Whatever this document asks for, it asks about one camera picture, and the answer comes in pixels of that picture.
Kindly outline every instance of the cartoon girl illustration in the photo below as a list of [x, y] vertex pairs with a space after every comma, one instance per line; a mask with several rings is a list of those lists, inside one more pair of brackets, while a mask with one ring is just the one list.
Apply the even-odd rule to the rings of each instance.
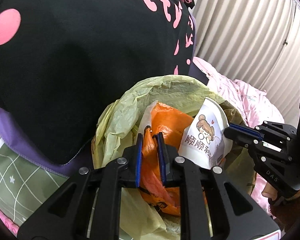
[[206, 139], [207, 144], [210, 144], [213, 141], [214, 137], [214, 128], [210, 126], [206, 121], [206, 117], [204, 114], [199, 115], [199, 122], [197, 123], [197, 129], [200, 132], [199, 139]]

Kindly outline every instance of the black fabric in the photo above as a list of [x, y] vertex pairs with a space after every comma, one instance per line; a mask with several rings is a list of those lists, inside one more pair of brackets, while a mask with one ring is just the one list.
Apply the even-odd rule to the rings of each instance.
[[144, 0], [0, 0], [0, 13], [21, 15], [16, 34], [0, 45], [0, 107], [52, 162], [68, 163], [107, 105], [138, 81], [177, 66], [188, 74], [187, 7], [169, 0], [169, 22], [162, 2], [151, 1], [155, 12]]

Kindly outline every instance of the trash bag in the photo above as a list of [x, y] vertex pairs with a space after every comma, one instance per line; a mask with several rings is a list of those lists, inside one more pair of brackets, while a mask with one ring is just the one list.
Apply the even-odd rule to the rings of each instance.
[[[132, 146], [145, 109], [154, 101], [195, 116], [205, 97], [213, 99], [222, 107], [228, 122], [243, 123], [237, 109], [195, 78], [167, 75], [138, 82], [100, 116], [91, 144], [94, 167], [106, 166], [122, 156], [126, 147]], [[240, 153], [237, 149], [227, 156], [230, 156], [229, 165], [232, 165]], [[180, 239], [175, 230], [167, 229], [167, 223], [154, 207], [143, 200], [137, 189], [122, 189], [120, 227], [134, 239]]]

